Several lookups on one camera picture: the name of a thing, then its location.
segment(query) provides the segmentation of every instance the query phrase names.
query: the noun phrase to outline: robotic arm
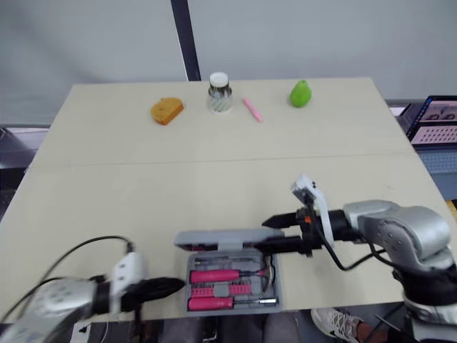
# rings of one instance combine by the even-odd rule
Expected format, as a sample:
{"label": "robotic arm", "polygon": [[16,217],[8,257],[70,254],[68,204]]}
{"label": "robotic arm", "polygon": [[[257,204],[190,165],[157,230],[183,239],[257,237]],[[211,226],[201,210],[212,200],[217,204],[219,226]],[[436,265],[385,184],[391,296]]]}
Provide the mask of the robotic arm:
{"label": "robotic arm", "polygon": [[51,282],[40,288],[0,343],[60,342],[61,335],[79,320],[105,313],[139,315],[144,302],[167,297],[184,286],[180,279],[144,279],[145,273],[139,253],[130,252],[114,267],[110,282],[73,278]]}
{"label": "robotic arm", "polygon": [[[442,217],[425,207],[400,207],[381,200],[328,211],[322,193],[304,175],[292,185],[292,192],[304,207],[273,216],[263,225],[275,229],[299,225],[302,237],[267,239],[257,249],[269,254],[295,251],[310,257],[313,249],[324,245],[338,267],[349,270],[358,263],[342,266],[331,248],[333,241],[368,244],[371,256],[393,267],[393,277],[403,286],[414,337],[457,342],[457,269],[448,248],[450,229]],[[390,260],[374,244],[383,247]]]}

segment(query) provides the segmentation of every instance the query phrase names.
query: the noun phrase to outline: white cap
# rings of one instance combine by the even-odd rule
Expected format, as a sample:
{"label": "white cap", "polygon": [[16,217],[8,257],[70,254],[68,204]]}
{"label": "white cap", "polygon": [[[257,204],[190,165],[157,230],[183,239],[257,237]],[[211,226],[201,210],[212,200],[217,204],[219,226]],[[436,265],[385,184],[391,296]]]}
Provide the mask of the white cap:
{"label": "white cap", "polygon": [[209,76],[209,83],[214,87],[224,87],[229,84],[229,76],[226,73],[218,71]]}

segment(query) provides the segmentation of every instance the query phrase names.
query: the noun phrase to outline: sneaker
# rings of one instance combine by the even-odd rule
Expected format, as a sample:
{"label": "sneaker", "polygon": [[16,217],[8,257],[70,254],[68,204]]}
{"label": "sneaker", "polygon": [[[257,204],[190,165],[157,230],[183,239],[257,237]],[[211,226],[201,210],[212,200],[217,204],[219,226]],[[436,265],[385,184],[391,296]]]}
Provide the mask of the sneaker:
{"label": "sneaker", "polygon": [[332,307],[312,309],[311,318],[317,328],[327,336],[358,343],[357,325],[363,322],[362,319],[343,314]]}

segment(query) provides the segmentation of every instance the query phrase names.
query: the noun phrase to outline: white tabletop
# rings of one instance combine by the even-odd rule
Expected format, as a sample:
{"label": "white tabletop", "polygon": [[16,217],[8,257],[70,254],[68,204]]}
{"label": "white tabletop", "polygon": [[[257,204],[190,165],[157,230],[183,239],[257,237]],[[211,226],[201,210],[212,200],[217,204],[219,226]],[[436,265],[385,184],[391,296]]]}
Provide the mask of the white tabletop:
{"label": "white tabletop", "polygon": [[[29,171],[0,223],[0,293],[8,299],[0,303],[0,312],[58,256],[99,235],[132,239],[149,261],[151,277],[184,278],[189,253],[173,246],[176,233],[258,227],[272,214],[292,212],[300,203],[289,186],[301,172],[316,180],[332,209],[364,199],[430,207],[452,225],[457,248],[448,208],[412,154],[43,168]],[[109,272],[123,250],[118,242],[92,244],[70,256],[55,275]],[[345,264],[367,251],[362,245],[337,244]],[[401,298],[390,269],[376,261],[341,272],[322,251],[313,259],[283,254],[280,264],[284,309]],[[145,318],[180,317],[183,309],[180,292],[146,306]]]}
{"label": "white tabletop", "polygon": [[[370,79],[310,79],[304,108],[287,104],[297,80],[232,81],[233,110],[206,108],[206,82],[76,85],[33,166],[233,161],[412,152]],[[161,97],[185,109],[169,125],[149,113]],[[241,103],[261,112],[259,124]]]}
{"label": "white tabletop", "polygon": [[[178,232],[258,227],[273,214],[295,211],[300,204],[289,187],[300,173],[316,180],[331,209],[366,199],[434,209],[450,224],[455,251],[456,224],[371,81],[310,80],[314,98],[299,110],[284,100],[294,82],[233,82],[263,112],[264,124],[238,102],[228,116],[206,112],[204,83],[188,84],[188,94],[184,84],[75,87],[0,223],[0,313],[63,252],[99,235],[132,239],[149,261],[150,277],[184,278],[189,253],[173,246]],[[275,91],[263,97],[253,91],[266,85]],[[341,103],[339,89],[352,89],[353,101]],[[157,125],[149,106],[177,90],[186,110],[170,125]],[[358,138],[342,139],[340,131]],[[118,242],[92,244],[55,275],[108,273],[123,251]],[[336,251],[349,264],[368,248],[338,243]],[[284,309],[401,298],[391,270],[376,261],[351,272],[339,271],[324,251],[312,259],[283,254],[279,261]],[[146,305],[144,314],[184,315],[183,292]]]}

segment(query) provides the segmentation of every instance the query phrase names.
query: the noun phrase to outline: white wall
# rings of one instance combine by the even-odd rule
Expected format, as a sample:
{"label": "white wall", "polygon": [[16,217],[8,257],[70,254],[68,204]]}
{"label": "white wall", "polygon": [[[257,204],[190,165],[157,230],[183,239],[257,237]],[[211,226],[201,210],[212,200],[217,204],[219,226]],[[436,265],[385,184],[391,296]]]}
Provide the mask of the white wall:
{"label": "white wall", "polygon": [[189,9],[202,79],[370,76],[386,99],[457,94],[454,0],[189,0]]}
{"label": "white wall", "polygon": [[75,83],[177,80],[169,0],[0,1],[0,125],[50,124]]}

